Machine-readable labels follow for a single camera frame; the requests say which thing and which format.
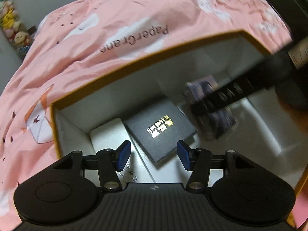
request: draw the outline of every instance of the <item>purple package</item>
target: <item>purple package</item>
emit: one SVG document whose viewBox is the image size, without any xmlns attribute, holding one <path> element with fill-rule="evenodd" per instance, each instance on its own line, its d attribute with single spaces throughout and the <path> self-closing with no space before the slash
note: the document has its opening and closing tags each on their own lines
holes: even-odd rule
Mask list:
<svg viewBox="0 0 308 231">
<path fill-rule="evenodd" d="M 218 87 L 213 76 L 207 76 L 199 80 L 185 84 L 183 95 L 185 100 L 192 105 L 211 94 Z M 236 121 L 229 107 L 218 110 L 214 113 L 195 116 L 201 131 L 206 140 L 214 140 L 235 125 Z"/>
</svg>

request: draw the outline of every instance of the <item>open box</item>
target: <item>open box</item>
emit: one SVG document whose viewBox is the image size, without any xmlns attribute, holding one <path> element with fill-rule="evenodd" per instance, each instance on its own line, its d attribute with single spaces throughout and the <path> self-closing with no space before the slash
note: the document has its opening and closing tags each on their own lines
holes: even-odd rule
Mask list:
<svg viewBox="0 0 308 231">
<path fill-rule="evenodd" d="M 269 52 L 251 35 L 237 31 L 186 42 L 128 63 L 52 104 L 59 156 L 74 150 L 95 154 L 92 130 L 115 118 L 127 118 L 131 110 L 159 95 L 169 97 L 198 127 L 181 95 L 184 84 L 210 74 L 218 84 L 224 84 L 266 54 Z M 235 128 L 211 142 L 198 132 L 191 147 L 206 148 L 213 154 L 236 150 L 284 179 L 298 194 L 306 179 L 306 172 L 302 175 L 308 163 L 308 138 L 280 109 L 274 91 L 249 96 L 230 108 L 237 121 Z M 117 148 L 122 142 L 112 138 L 115 141 L 109 140 L 109 148 Z M 190 172 L 184 170 L 176 153 L 154 165 L 136 141 L 128 138 L 132 141 L 132 157 L 127 168 L 135 170 L 129 181 L 186 184 Z M 104 141 L 95 145 L 98 149 L 107 147 Z M 85 176 L 98 184 L 95 173 L 86 171 Z M 211 171 L 209 186 L 220 177 L 222 171 Z"/>
</svg>

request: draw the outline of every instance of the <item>pink blanket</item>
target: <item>pink blanket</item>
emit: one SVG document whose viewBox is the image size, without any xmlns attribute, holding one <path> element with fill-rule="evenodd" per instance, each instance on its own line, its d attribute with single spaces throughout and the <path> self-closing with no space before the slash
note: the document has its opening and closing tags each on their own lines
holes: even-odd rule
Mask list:
<svg viewBox="0 0 308 231">
<path fill-rule="evenodd" d="M 150 53 L 240 29 L 270 51 L 290 41 L 264 0 L 79 0 L 46 16 L 0 98 L 0 230 L 20 223 L 18 184 L 57 160 L 53 101 Z"/>
</svg>

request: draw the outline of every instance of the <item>pile of plush toys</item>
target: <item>pile of plush toys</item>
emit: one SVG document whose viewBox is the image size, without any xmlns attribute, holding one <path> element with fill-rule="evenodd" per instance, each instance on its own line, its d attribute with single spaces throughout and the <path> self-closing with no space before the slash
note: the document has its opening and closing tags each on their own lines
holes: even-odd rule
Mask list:
<svg viewBox="0 0 308 231">
<path fill-rule="evenodd" d="M 0 28 L 21 56 L 25 56 L 33 43 L 15 10 L 13 0 L 0 0 Z"/>
</svg>

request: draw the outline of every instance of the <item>black box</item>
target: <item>black box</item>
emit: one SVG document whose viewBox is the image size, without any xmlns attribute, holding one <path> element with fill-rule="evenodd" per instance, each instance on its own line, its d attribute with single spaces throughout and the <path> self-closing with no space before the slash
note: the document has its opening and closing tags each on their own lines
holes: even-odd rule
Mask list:
<svg viewBox="0 0 308 231">
<path fill-rule="evenodd" d="M 172 152 L 178 140 L 196 133 L 192 123 L 167 97 L 148 105 L 124 124 L 154 163 Z"/>
</svg>

